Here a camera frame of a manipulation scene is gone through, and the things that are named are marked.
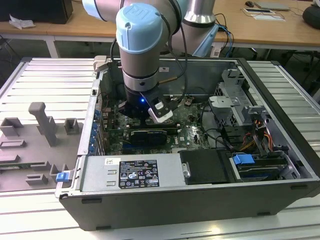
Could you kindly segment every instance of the paper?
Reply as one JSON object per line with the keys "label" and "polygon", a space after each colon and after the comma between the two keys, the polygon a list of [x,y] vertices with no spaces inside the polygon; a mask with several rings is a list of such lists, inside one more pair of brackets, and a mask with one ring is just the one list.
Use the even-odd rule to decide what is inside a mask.
{"label": "paper", "polygon": [[268,21],[286,21],[281,16],[274,16],[274,15],[252,15],[256,20],[268,20]]}
{"label": "paper", "polygon": [[32,20],[20,20],[10,15],[10,21],[9,24],[15,26],[17,29],[22,30],[22,28],[33,28],[36,25],[34,25],[34,22]]}

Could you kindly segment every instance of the wooden desk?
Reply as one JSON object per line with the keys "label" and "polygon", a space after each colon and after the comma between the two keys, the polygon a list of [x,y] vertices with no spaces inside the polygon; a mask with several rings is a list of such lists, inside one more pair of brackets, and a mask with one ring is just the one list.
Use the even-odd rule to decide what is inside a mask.
{"label": "wooden desk", "polygon": [[[246,0],[216,0],[214,13],[223,13],[226,17],[228,29],[234,35],[235,47],[266,48],[266,49],[301,49],[315,47],[320,49],[320,30],[312,28],[305,23],[302,16],[292,11],[276,11],[281,13],[285,21],[256,20],[242,12]],[[266,0],[266,2],[279,2],[279,0]],[[296,0],[281,0],[282,4],[289,6],[296,13],[302,15],[303,11],[311,5],[310,2]],[[221,24],[222,16],[217,16]]]}
{"label": "wooden desk", "polygon": [[[246,16],[241,9],[246,0],[216,0],[214,13],[223,13],[228,29],[234,35],[234,47],[313,50],[320,51],[320,30],[307,25],[301,16],[291,11],[281,11],[285,21],[255,20]],[[281,0],[291,8],[305,10],[310,2]],[[217,19],[224,24],[222,16]],[[67,24],[36,22],[36,27],[19,30],[8,22],[0,22],[0,34],[10,39],[36,39],[46,41],[50,55],[59,57],[55,41],[112,42],[116,26],[89,16],[82,4],[73,2],[73,14]],[[214,46],[221,48],[226,42],[226,34],[218,32]]]}

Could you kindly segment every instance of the blue latch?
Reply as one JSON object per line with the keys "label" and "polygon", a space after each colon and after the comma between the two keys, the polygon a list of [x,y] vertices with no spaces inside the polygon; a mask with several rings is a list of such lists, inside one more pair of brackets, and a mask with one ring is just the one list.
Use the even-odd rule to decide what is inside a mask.
{"label": "blue latch", "polygon": [[251,154],[237,154],[233,157],[233,161],[235,165],[256,163]]}
{"label": "blue latch", "polygon": [[56,182],[57,183],[66,183],[66,182],[69,182],[69,175],[70,173],[69,172],[59,172],[57,175],[56,175]]}

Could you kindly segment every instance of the power supply label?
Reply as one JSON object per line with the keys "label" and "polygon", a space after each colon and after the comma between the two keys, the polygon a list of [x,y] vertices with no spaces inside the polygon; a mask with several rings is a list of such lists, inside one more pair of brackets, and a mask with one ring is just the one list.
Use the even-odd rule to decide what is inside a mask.
{"label": "power supply label", "polygon": [[119,164],[119,188],[159,187],[157,160],[121,161]]}

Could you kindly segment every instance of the computer mouse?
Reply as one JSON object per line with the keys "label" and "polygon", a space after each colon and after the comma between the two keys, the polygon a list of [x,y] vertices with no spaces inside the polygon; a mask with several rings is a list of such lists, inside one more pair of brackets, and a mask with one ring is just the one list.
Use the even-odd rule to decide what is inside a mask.
{"label": "computer mouse", "polygon": [[245,5],[247,5],[249,8],[253,8],[255,4],[252,1],[246,1]]}

